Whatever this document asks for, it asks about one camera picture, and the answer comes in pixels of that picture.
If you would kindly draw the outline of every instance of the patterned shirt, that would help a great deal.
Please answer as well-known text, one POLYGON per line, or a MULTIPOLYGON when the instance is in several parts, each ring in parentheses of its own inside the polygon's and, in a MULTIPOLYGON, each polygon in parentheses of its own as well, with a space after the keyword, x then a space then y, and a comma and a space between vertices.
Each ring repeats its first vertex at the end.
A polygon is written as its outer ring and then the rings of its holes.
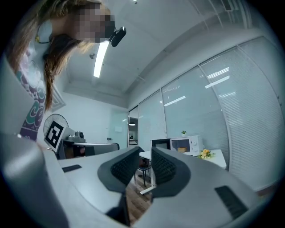
MULTIPOLYGON (((49 41, 52 32, 50 21, 44 22, 38 31, 40 42, 49 41)), ((45 112, 45 83, 44 83, 44 60, 43 55, 49 44, 39 44, 32 40, 20 63, 20 70, 17 72, 17 79, 25 88, 27 93, 34 100, 23 126, 20 135, 31 140, 37 140, 37 132, 45 112)))

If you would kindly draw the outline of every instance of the door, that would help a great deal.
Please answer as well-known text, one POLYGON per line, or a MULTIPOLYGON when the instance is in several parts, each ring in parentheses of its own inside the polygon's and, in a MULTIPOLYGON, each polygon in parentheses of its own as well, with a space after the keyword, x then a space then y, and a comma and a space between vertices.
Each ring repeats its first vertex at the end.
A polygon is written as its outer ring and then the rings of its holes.
POLYGON ((128 112, 112 109, 110 115, 109 143, 118 143, 120 149, 127 148, 128 141, 128 112))

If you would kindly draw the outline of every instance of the black chair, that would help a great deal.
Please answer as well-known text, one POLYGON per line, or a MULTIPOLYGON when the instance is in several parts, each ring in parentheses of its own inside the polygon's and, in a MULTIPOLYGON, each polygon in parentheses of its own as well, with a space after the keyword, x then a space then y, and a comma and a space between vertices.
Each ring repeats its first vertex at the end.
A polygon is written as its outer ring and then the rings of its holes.
POLYGON ((148 163, 146 163, 145 161, 144 161, 144 163, 146 166, 145 167, 138 167, 138 170, 142 171, 143 184, 144 184, 144 187, 146 187, 146 178, 145 178, 147 176, 146 171, 149 170, 151 168, 151 166, 148 163))

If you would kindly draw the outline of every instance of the doorway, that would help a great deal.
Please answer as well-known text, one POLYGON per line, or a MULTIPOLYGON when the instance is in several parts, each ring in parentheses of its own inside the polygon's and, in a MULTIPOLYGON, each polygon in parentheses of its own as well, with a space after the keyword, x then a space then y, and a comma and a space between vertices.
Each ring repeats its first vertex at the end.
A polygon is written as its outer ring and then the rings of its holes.
POLYGON ((138 106, 129 112, 128 147, 138 146, 138 106))

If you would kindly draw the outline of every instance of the wooden floor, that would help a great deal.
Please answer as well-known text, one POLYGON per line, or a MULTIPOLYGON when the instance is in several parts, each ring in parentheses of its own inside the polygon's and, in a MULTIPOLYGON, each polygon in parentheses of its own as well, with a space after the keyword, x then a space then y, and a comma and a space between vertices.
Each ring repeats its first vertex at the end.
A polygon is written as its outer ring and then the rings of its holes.
POLYGON ((140 194, 140 191, 151 186, 151 179, 146 177, 146 187, 144 187, 143 177, 139 177, 138 174, 139 172, 136 173, 135 181, 133 178, 126 187, 126 202, 131 225, 133 225, 151 205, 151 193, 145 195, 140 194))

